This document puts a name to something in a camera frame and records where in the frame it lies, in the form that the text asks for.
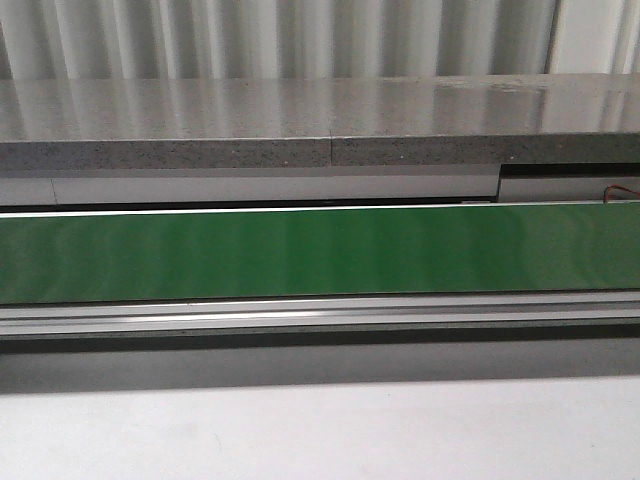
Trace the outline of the green conveyor belt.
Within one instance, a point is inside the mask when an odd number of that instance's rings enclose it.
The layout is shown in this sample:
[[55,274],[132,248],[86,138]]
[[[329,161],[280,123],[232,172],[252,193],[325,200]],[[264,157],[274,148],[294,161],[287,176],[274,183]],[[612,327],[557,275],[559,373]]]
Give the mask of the green conveyor belt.
[[635,202],[1,220],[5,305],[638,285]]

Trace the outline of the white panel under counter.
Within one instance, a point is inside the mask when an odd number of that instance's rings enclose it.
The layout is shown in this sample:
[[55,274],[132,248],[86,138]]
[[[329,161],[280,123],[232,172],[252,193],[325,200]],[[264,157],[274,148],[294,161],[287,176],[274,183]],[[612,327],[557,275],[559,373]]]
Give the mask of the white panel under counter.
[[239,202],[589,201],[639,187],[632,163],[5,172],[4,207]]

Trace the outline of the white pleated curtain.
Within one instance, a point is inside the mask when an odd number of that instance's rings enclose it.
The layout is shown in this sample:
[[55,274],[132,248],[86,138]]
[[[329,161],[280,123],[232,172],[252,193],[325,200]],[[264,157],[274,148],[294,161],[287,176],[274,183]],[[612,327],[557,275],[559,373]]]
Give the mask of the white pleated curtain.
[[635,1],[5,1],[11,80],[629,74]]

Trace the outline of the grey stone counter slab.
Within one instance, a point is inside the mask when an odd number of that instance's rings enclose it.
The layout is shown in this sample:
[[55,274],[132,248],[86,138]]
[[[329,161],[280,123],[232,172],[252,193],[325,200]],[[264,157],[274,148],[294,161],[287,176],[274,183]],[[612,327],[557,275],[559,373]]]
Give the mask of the grey stone counter slab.
[[635,74],[5,80],[5,172],[637,163]]

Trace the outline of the aluminium conveyor front rail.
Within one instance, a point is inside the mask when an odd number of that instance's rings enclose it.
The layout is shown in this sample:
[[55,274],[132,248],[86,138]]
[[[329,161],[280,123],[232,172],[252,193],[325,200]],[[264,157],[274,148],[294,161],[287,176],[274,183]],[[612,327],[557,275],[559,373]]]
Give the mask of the aluminium conveyor front rail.
[[335,327],[636,324],[636,291],[358,296],[6,306],[1,333],[76,336]]

